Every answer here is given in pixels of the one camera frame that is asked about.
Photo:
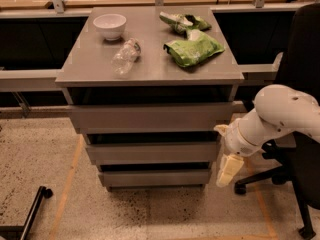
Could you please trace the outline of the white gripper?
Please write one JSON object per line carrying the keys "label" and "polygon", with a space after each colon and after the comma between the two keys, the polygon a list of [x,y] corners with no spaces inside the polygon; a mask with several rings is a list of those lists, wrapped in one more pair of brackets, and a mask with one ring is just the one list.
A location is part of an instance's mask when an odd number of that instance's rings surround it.
{"label": "white gripper", "polygon": [[238,120],[233,121],[229,125],[215,125],[213,130],[218,132],[224,139],[224,151],[227,155],[222,155],[216,185],[218,187],[225,187],[244,165],[242,157],[251,156],[260,147],[249,143],[242,136]]}

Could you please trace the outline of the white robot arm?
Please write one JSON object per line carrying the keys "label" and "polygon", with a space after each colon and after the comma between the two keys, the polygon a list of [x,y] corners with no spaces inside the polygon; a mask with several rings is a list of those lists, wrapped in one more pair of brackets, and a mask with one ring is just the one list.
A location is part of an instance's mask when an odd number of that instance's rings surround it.
{"label": "white robot arm", "polygon": [[259,151],[269,140],[299,132],[320,142],[320,108],[313,96],[272,84],[256,94],[254,108],[245,116],[213,130],[223,138],[216,185],[225,187],[242,168],[244,157]]}

